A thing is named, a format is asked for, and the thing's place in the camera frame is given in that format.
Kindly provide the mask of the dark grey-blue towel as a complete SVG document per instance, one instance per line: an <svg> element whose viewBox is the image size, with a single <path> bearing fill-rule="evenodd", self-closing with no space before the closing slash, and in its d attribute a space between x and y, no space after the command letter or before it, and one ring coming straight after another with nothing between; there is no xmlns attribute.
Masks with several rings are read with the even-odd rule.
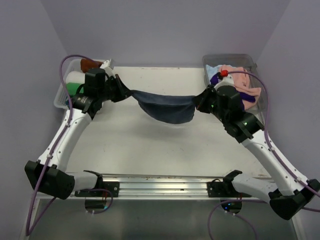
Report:
<svg viewBox="0 0 320 240"><path fill-rule="evenodd" d="M195 114L192 95L160 95L133 90L132 97L147 115L163 123L185 124L192 121Z"/></svg>

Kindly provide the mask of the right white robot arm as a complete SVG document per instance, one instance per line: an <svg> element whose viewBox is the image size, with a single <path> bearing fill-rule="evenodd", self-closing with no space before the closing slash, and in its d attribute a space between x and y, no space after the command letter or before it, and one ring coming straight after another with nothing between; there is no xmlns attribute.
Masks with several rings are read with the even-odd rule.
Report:
<svg viewBox="0 0 320 240"><path fill-rule="evenodd" d="M225 131L251 152L273 179L270 183L234 170L221 181L227 196L247 194L268 203L280 218L290 220L319 193L319 181L308 179L288 161L270 141L265 126L243 109L234 87L215 89L208 85L192 101L198 111L220 120Z"/></svg>

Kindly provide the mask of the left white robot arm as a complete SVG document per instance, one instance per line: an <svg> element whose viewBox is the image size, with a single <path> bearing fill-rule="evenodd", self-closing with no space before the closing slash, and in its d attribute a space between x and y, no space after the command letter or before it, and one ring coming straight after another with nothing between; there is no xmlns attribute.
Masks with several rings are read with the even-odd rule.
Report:
<svg viewBox="0 0 320 240"><path fill-rule="evenodd" d="M84 83L74 96L69 96L69 107L52 142L36 161L24 167L35 193L43 193L61 200L72 192L87 191L92 196L103 193L102 176L84 170L66 173L70 156L84 130L92 122L103 103L117 103L131 96L118 74L110 75L102 68L92 68L85 73Z"/></svg>

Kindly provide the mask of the brown towel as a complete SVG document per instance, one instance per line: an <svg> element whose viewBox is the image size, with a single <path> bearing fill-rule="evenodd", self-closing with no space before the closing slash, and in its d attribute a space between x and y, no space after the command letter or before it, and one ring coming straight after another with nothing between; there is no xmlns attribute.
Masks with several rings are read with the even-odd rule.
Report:
<svg viewBox="0 0 320 240"><path fill-rule="evenodd" d="M90 69L100 68L103 62L82 58L80 60L80 69L83 73L87 73Z"/></svg>

